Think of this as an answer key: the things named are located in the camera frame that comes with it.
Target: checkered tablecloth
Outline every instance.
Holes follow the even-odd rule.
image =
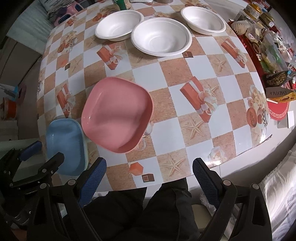
[[[145,19],[168,17],[186,24],[185,6],[210,8],[197,0],[170,4],[133,3]],[[86,139],[89,162],[107,161],[98,191],[140,188],[192,175],[192,162],[201,157],[217,166],[259,145],[266,137],[268,116],[263,87],[256,69],[231,28],[206,36],[192,30],[192,45],[183,54],[159,58],[137,50],[130,39],[98,39],[98,21],[117,11],[101,1],[54,28],[48,39],[39,75],[38,129],[46,153],[46,128],[58,116],[81,119],[93,86],[117,76],[150,92],[154,113],[140,143],[129,153],[115,154]],[[244,68],[221,46],[228,39],[248,59]],[[201,104],[194,107],[188,91]],[[54,175],[54,184],[64,183]]]

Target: brown square print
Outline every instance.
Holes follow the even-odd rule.
[[[61,54],[57,58],[57,68],[56,68],[56,70],[58,70],[60,68],[64,68],[68,62],[69,62],[69,53]]]
[[[170,182],[191,175],[186,149],[157,156],[164,182]]]
[[[89,154],[89,163],[93,164],[97,158],[100,156],[98,152],[98,148],[94,142],[88,142],[87,143],[87,150]]]
[[[243,99],[227,103],[227,108],[233,130],[248,124],[247,111]]]
[[[76,74],[82,69],[83,69],[83,53],[70,61],[70,68],[68,70],[69,77]]]
[[[229,36],[217,36],[217,37],[214,37],[214,39],[219,44],[219,46],[222,49],[223,53],[228,53],[226,51],[226,49],[221,46],[221,44],[224,43],[226,39],[229,39]]]
[[[42,116],[44,114],[44,96],[37,100],[37,114]]]
[[[136,146],[131,152],[126,153],[128,162],[138,161],[149,157],[156,156],[151,136],[142,138],[138,146]]]
[[[219,146],[221,150],[225,153],[225,160],[222,160],[222,163],[236,156],[234,136],[232,131],[224,135],[215,137],[212,140],[214,147]]]
[[[168,86],[184,84],[188,82],[192,73],[184,58],[169,59],[159,62]]]
[[[253,61],[251,60],[251,57],[249,54],[245,53],[248,61],[246,62],[246,66],[248,67],[249,72],[257,72],[255,65],[253,63]]]
[[[75,120],[75,119],[81,118],[81,114],[82,114],[86,99],[87,99],[87,97],[86,97],[85,90],[83,90],[75,95],[75,105],[74,105],[73,109],[71,110],[72,119]]]
[[[44,81],[44,94],[50,92],[55,87],[55,72]]]
[[[53,39],[52,39],[52,44],[54,42],[56,42],[58,39],[60,39],[63,35],[63,31],[60,31],[59,33],[57,33],[56,35],[54,35]]]
[[[128,49],[127,52],[132,69],[156,63],[158,61],[157,57],[145,54],[135,47]]]
[[[80,26],[81,24],[85,23],[86,22],[86,16],[81,18],[81,19],[78,19],[74,22],[74,26],[73,28],[77,28],[78,26]]]
[[[127,163],[107,167],[106,175],[114,191],[136,188]]]
[[[50,52],[47,57],[47,64],[51,63],[57,58],[57,49],[54,51]]]
[[[217,77],[233,75],[233,71],[224,54],[207,55]]]
[[[106,77],[105,63],[100,60],[84,68],[85,88]]]
[[[205,52],[196,38],[192,38],[192,44],[187,51],[191,52],[193,56],[205,55]]]
[[[138,9],[137,11],[143,14],[144,17],[151,16],[155,13],[155,10],[153,7],[141,8],[141,9]]]
[[[89,38],[84,40],[84,46],[83,46],[83,51],[87,51],[93,47],[98,46],[99,44],[102,44],[103,40],[97,38],[95,35],[90,36]]]
[[[179,116],[178,119],[185,146],[192,146],[211,139],[209,124],[205,123],[197,112]]]
[[[239,88],[243,98],[250,97],[250,86],[254,84],[250,73],[236,74],[235,78],[239,84]]]
[[[135,83],[135,78],[133,76],[133,71],[132,70],[129,70],[129,71],[124,72],[122,74],[116,75],[116,77],[121,78],[121,79],[125,79],[125,80],[128,80],[128,81],[131,81],[131,82]]]
[[[225,99],[217,78],[200,80],[204,90],[211,93],[217,99],[217,105],[225,104]]]
[[[156,123],[177,116],[168,88],[152,91],[150,92],[150,95],[154,103],[154,110],[151,121]]]
[[[45,125],[47,128],[49,124],[57,117],[56,107],[46,112],[44,117],[45,117]]]

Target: pink plastic bowl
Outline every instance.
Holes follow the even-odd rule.
[[[153,113],[153,102],[143,87],[117,77],[100,80],[82,112],[86,136],[97,145],[126,153],[140,142]]]

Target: person's leg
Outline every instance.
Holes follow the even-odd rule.
[[[123,230],[129,229],[131,224],[139,218],[143,211],[146,189],[110,191],[106,196],[97,197],[83,208],[103,241],[110,240]],[[72,238],[75,232],[68,216],[63,220]]]
[[[114,240],[196,241],[199,235],[183,178],[162,184],[133,227]]]

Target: white foam bowl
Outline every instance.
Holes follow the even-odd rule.
[[[186,51],[192,44],[192,37],[188,28],[174,19],[151,18],[134,28],[131,41],[146,54],[166,57]]]
[[[181,14],[188,26],[200,34],[210,35],[226,30],[224,20],[206,8],[189,6],[183,8]]]
[[[110,14],[100,21],[95,35],[100,39],[122,41],[131,36],[134,27],[144,20],[143,14],[134,10],[123,10]]]

